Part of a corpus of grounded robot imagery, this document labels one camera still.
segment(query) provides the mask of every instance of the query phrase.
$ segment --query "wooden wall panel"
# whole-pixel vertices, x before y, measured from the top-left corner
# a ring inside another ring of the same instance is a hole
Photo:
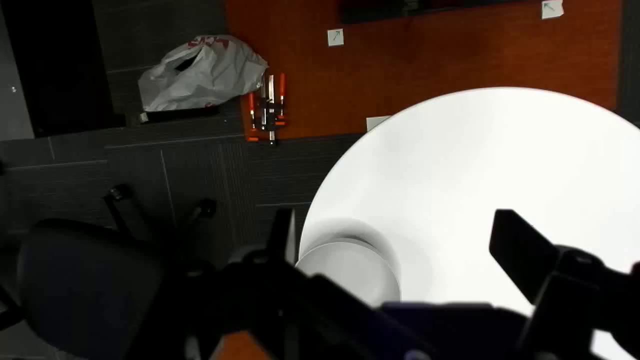
[[[226,0],[228,29],[288,75],[281,139],[358,135],[363,118],[479,86],[534,86],[616,107],[622,0],[462,8],[342,26],[337,0]]]

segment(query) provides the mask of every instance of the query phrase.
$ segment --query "plastic bag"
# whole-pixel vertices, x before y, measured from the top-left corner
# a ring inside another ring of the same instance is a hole
[[[146,113],[215,107],[259,89],[266,68],[234,37],[196,37],[139,77],[142,107]]]

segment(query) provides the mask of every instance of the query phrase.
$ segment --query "black object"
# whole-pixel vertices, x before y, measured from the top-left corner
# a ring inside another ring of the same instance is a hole
[[[640,357],[640,279],[613,272],[578,249],[553,246],[512,210],[497,210],[489,253],[536,306],[517,350],[593,359],[591,332],[607,330]]]
[[[123,126],[89,0],[0,0],[36,137]]]
[[[374,22],[385,18],[418,16],[426,13],[512,3],[532,0],[339,0],[339,21],[343,24]]]
[[[134,239],[119,214],[131,199],[125,184],[104,197],[118,231],[69,220],[34,227],[17,253],[23,318],[38,336],[82,359],[179,360],[189,336],[202,338],[198,350],[208,359],[217,338],[200,336],[205,325],[191,297],[212,267],[187,258],[175,233],[173,244]],[[213,200],[200,200],[179,231],[213,212]]]

